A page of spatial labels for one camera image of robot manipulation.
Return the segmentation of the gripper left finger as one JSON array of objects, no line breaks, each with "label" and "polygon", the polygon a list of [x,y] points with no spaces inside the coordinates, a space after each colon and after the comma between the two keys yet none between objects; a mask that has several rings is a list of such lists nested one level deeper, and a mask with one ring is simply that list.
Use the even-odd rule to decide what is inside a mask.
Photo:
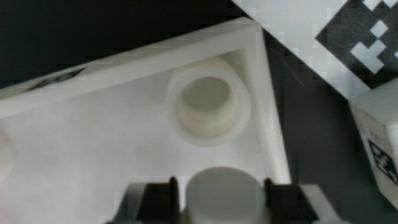
[{"label": "gripper left finger", "polygon": [[177,224],[179,185],[165,182],[129,183],[112,220],[105,224]]}]

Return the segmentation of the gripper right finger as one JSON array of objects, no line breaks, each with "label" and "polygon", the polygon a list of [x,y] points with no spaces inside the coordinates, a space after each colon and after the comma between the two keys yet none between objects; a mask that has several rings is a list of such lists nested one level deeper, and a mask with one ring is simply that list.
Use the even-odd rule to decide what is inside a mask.
[{"label": "gripper right finger", "polygon": [[314,184],[277,184],[264,179],[270,224],[344,224],[321,188]]}]

